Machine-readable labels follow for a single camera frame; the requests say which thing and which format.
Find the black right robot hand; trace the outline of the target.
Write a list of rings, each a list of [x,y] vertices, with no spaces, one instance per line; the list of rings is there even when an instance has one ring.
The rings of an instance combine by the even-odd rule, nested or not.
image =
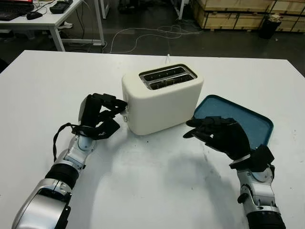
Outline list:
[[[192,130],[184,134],[183,138],[195,137],[206,146],[227,154],[232,160],[240,159],[251,152],[245,131],[233,118],[207,116],[188,120],[186,124]]]

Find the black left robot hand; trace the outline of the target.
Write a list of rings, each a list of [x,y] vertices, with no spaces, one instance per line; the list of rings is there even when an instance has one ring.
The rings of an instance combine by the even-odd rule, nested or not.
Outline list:
[[[75,128],[75,133],[94,140],[109,138],[120,128],[114,118],[125,111],[126,106],[125,101],[113,95],[88,95],[81,103],[79,125]]]

